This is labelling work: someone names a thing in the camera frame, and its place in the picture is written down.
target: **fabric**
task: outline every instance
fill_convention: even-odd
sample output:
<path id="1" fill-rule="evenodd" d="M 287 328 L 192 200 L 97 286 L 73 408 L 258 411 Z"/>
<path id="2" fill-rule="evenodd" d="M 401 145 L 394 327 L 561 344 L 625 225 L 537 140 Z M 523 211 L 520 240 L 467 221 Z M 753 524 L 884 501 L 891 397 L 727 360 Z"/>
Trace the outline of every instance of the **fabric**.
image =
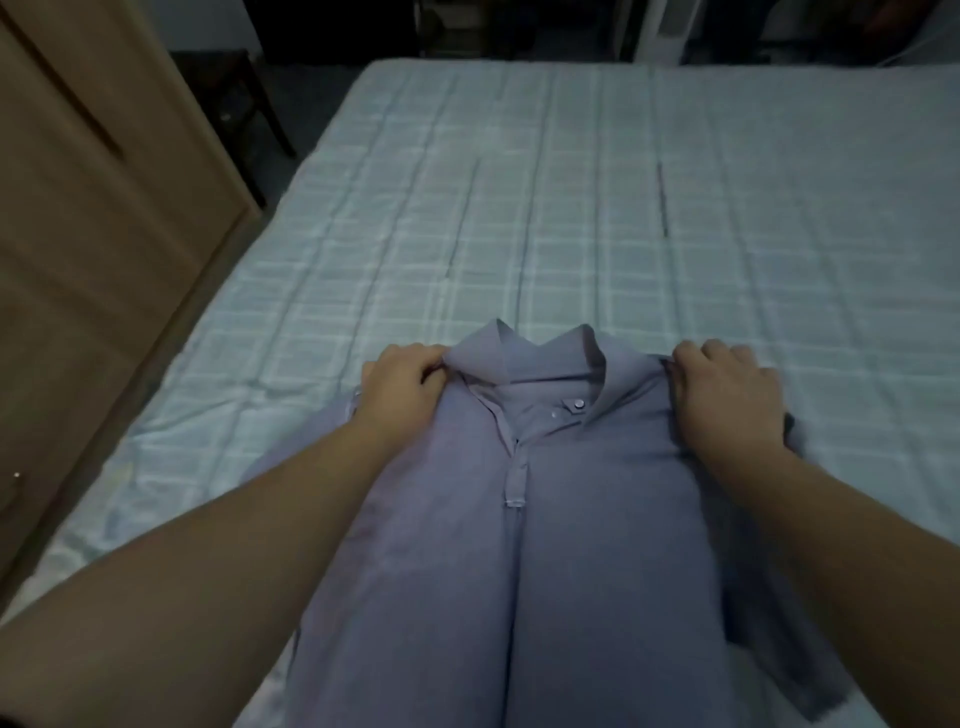
<path id="1" fill-rule="evenodd" d="M 957 65 L 374 63 L 14 609 L 236 487 L 387 344 L 496 317 L 751 344 L 818 462 L 956 540 L 958 157 Z M 803 725 L 742 657 L 742 725 Z M 239 726 L 278 728 L 288 664 Z"/>
<path id="2" fill-rule="evenodd" d="M 660 358 L 590 327 L 537 347 L 497 321 L 445 361 L 435 423 L 304 615 L 288 725 L 732 726 L 724 605 L 805 715 L 842 701 L 849 678 L 753 525 L 678 444 Z"/>

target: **mattress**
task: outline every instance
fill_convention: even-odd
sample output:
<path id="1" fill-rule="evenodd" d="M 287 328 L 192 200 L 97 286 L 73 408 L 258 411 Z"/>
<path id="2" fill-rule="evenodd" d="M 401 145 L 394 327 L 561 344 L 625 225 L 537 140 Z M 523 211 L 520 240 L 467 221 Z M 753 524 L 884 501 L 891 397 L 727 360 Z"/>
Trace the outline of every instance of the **mattress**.
<path id="1" fill-rule="evenodd" d="M 960 66 L 376 63 L 14 609 L 235 487 L 388 343 L 495 317 L 748 343 L 820 462 L 956 540 L 958 160 Z M 240 725 L 279 725 L 288 659 Z M 744 725 L 802 724 L 732 659 Z"/>

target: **grid pattern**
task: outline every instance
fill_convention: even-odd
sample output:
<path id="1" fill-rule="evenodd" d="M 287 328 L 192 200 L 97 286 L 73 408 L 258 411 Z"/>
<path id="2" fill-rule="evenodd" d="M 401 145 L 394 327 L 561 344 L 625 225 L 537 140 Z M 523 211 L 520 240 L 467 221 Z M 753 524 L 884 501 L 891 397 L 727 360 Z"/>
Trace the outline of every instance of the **grid pattern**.
<path id="1" fill-rule="evenodd" d="M 960 66 L 388 61 L 25 586 L 236 485 L 388 343 L 752 344 L 815 456 L 960 537 Z M 739 657 L 744 725 L 800 725 Z M 280 723 L 286 658 L 240 723 Z M 824 724 L 880 725 L 862 698 Z"/>

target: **purple shirt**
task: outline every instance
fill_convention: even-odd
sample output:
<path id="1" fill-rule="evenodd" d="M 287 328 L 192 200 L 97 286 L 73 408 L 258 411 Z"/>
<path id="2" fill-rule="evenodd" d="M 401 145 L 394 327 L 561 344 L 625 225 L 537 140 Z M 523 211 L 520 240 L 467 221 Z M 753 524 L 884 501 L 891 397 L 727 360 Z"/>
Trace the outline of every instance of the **purple shirt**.
<path id="1" fill-rule="evenodd" d="M 727 639 L 814 718 L 850 682 L 678 442 L 662 359 L 492 322 L 303 615 L 287 724 L 733 726 Z M 254 466 L 352 412 L 338 400 Z"/>

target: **bed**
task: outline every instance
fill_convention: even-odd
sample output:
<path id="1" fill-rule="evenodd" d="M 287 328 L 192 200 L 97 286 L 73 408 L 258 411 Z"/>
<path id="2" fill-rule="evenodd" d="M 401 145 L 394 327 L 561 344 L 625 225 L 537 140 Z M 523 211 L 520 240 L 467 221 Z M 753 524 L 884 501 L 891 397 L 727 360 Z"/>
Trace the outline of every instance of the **bed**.
<path id="1" fill-rule="evenodd" d="M 820 462 L 957 540 L 958 161 L 960 66 L 376 63 L 14 609 L 233 488 L 386 344 L 495 317 L 749 343 Z M 803 724 L 732 660 L 743 725 Z M 239 725 L 280 724 L 288 661 Z"/>

